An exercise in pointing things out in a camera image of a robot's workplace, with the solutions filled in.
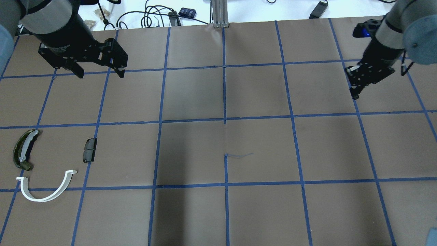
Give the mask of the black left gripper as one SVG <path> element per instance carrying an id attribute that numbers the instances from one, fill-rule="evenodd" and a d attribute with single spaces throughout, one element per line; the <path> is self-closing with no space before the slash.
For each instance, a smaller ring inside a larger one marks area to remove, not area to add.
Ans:
<path id="1" fill-rule="evenodd" d="M 108 38 L 98 42 L 92 36 L 38 35 L 41 42 L 38 53 L 53 68 L 66 68 L 83 79 L 84 70 L 79 62 L 91 62 L 113 68 L 119 78 L 125 77 L 128 54 L 116 41 Z"/>

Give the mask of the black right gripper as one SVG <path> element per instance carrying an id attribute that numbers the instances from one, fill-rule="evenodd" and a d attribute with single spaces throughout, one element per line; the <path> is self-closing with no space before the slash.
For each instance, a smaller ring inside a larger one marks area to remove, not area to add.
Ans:
<path id="1" fill-rule="evenodd" d="M 355 66 L 345 67 L 345 73 L 351 84 L 349 89 L 351 95 L 359 95 L 368 85 L 376 84 L 394 72 L 392 67 L 379 68 L 368 63 L 358 63 Z"/>

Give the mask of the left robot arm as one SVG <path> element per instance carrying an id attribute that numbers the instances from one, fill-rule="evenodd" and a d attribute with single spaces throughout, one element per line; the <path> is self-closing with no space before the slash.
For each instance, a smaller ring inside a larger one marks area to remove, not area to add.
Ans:
<path id="1" fill-rule="evenodd" d="M 94 63 L 125 76 L 128 54 L 114 39 L 98 42 L 79 15 L 81 6 L 100 5 L 98 0 L 2 0 L 1 71 L 14 50 L 13 38 L 23 25 L 39 41 L 38 53 L 53 68 L 64 68 L 79 78 L 80 63 Z"/>

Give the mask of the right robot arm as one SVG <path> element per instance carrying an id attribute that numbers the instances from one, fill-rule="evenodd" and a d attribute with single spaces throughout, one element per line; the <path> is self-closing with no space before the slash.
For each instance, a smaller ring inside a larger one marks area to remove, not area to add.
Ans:
<path id="1" fill-rule="evenodd" d="M 395 72 L 400 57 L 411 64 L 432 65 L 437 61 L 437 3 L 435 0 L 397 0 L 381 19 L 356 25 L 353 37 L 370 37 L 362 59 L 346 67 L 354 100 L 370 84 Z"/>

